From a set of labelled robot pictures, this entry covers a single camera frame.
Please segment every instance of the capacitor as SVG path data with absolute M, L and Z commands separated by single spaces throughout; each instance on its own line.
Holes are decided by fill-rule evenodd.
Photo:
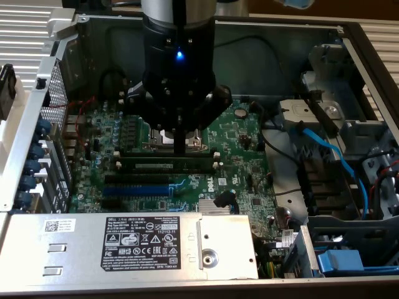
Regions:
M 32 195 L 27 192 L 18 191 L 14 201 L 15 208 L 29 208 L 32 204 Z
M 31 145 L 29 151 L 27 153 L 28 159 L 38 160 L 42 159 L 45 155 L 44 149 L 42 149 L 41 145 Z
M 85 159 L 90 161 L 92 159 L 91 152 L 90 152 L 90 142 L 87 141 L 85 143 Z
M 100 151 L 100 140 L 94 139 L 93 150 L 99 152 Z
M 18 189 L 22 191 L 29 191 L 36 188 L 36 179 L 32 176 L 21 176 Z
M 33 175 L 38 173 L 42 166 L 35 160 L 26 160 L 24 164 L 24 174 Z
M 274 216 L 271 216 L 271 217 L 268 217 L 268 218 L 269 218 L 269 220 L 267 222 L 267 226 L 271 227 L 274 224 L 274 221 L 275 221 L 276 218 L 274 218 Z
M 95 167 L 96 168 L 100 168 L 101 167 L 101 163 L 102 163 L 102 156 L 98 155 L 97 157 L 95 157 Z
M 48 120 L 45 120 L 45 119 L 41 118 L 41 119 L 38 120 L 37 123 L 36 123 L 35 132 L 36 132 L 38 135 L 46 136 L 47 134 L 50 133 L 51 128 L 52 128 L 51 122 L 49 122 Z

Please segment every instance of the white label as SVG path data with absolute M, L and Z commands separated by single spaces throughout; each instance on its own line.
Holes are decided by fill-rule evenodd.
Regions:
M 224 178 L 219 178 L 219 186 L 227 186 L 227 180 Z
M 208 178 L 208 192 L 214 192 L 213 178 Z
M 287 229 L 282 231 L 282 246 L 284 248 L 290 247 L 294 243 L 294 230 Z
M 173 164 L 136 164 L 137 169 L 173 169 Z
M 44 232 L 73 232 L 76 219 L 52 219 L 44 221 Z
M 161 224 L 161 230 L 177 230 L 178 225 L 177 224 Z

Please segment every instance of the power supply label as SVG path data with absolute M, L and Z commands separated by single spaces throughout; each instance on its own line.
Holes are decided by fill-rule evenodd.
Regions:
M 180 218 L 108 217 L 101 267 L 107 272 L 181 269 Z

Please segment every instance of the cable connector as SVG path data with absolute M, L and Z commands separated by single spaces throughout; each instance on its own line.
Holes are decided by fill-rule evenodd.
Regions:
M 236 199 L 236 191 L 225 191 L 213 201 L 216 207 L 226 207 L 228 205 L 234 207 L 234 213 L 239 214 L 239 207 Z
M 303 120 L 298 122 L 298 124 L 295 126 L 295 130 L 298 133 L 299 136 L 302 136 L 304 134 L 304 130 L 306 129 L 306 125 Z

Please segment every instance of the warning symbol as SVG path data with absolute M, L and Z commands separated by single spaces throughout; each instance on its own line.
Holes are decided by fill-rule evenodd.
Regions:
M 120 243 L 120 234 L 107 234 L 105 246 L 118 246 Z
M 154 238 L 152 238 L 150 243 L 160 243 L 160 238 L 158 238 L 156 235 L 154 235 Z
M 123 246 L 138 246 L 140 243 L 140 234 L 122 234 L 122 245 Z

